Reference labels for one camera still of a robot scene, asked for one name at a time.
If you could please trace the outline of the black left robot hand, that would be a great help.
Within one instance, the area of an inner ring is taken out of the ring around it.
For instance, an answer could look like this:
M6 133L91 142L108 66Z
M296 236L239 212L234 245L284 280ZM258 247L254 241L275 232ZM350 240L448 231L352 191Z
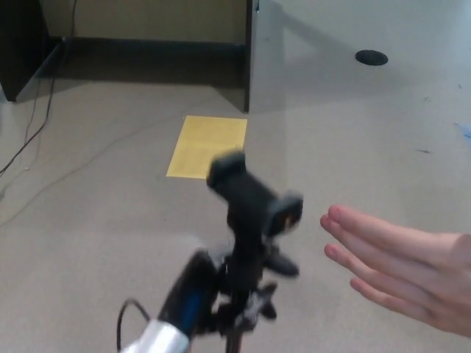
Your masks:
M277 283L259 283L264 270L296 278L296 263L278 246L234 246L231 250L197 251L170 290L158 320L171 324L189 339L219 333L251 332L258 319L277 317L272 297Z

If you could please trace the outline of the bare person's hand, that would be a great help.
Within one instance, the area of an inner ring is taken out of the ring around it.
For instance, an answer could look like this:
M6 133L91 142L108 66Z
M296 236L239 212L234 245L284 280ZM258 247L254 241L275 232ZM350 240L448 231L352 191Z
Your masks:
M365 299L444 332L470 336L470 235L401 227L341 205L320 218L325 255Z

